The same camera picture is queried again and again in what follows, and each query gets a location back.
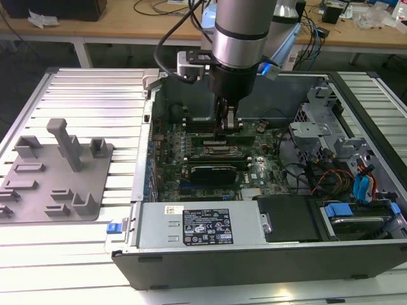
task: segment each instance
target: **aluminum extrusion table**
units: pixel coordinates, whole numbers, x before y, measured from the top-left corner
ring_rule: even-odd
[[[106,224],[127,217],[130,210],[140,113],[144,105],[143,74],[141,69],[61,69],[46,74],[0,144],[0,177],[6,174],[17,155],[11,147],[19,135],[34,134],[41,143],[54,141],[45,130],[49,118],[66,118],[68,132],[75,133],[82,143],[87,143],[90,137],[105,137],[116,148],[96,221],[0,226],[2,304],[326,304],[326,299],[332,298],[352,304],[406,304],[407,264],[367,280],[132,289],[104,244]],[[342,75],[373,119],[381,122],[381,128],[387,125],[384,114],[379,114],[386,111],[389,111],[386,118],[390,125],[395,121],[406,123],[406,113],[396,112],[402,108],[399,100],[380,79],[368,80],[369,76],[363,73]],[[351,117],[345,119],[350,123]],[[392,142],[405,139],[407,130],[403,131],[400,135],[386,134]],[[393,143],[399,153],[406,152],[401,142]],[[116,246],[124,239],[121,234],[113,236],[110,241]]]

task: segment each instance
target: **blue latch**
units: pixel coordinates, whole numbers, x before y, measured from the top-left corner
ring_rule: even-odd
[[[325,207],[325,212],[328,218],[331,217],[343,217],[343,216],[352,216],[354,213],[350,209],[348,203],[330,203]]]
[[[354,183],[354,196],[356,199],[363,202],[363,204],[368,205],[369,201],[366,200],[366,194],[368,192],[370,185],[370,179],[367,176],[362,176],[357,174]]]
[[[121,234],[121,228],[123,227],[122,224],[115,224],[111,222],[107,224],[106,233],[107,234]]]
[[[390,208],[392,209],[394,215],[396,215],[396,216],[401,213],[399,206],[398,206],[397,203],[395,203],[395,202],[392,202],[392,203],[390,204]]]

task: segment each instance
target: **black label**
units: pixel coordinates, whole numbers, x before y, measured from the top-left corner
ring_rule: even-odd
[[[228,208],[184,210],[183,242],[186,246],[227,245],[233,243]]]

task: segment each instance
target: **white paper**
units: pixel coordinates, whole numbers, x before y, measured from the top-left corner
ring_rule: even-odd
[[[184,210],[183,205],[166,205],[164,214],[182,214]]]
[[[40,29],[44,29],[44,25],[48,25],[51,27],[56,27],[59,25],[58,18],[53,16],[43,16],[30,12],[30,17],[28,17],[28,21],[34,24],[36,27]]]

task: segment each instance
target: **white sticker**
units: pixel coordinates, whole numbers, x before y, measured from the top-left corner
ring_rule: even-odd
[[[164,214],[182,214],[183,210],[183,205],[166,205]]]

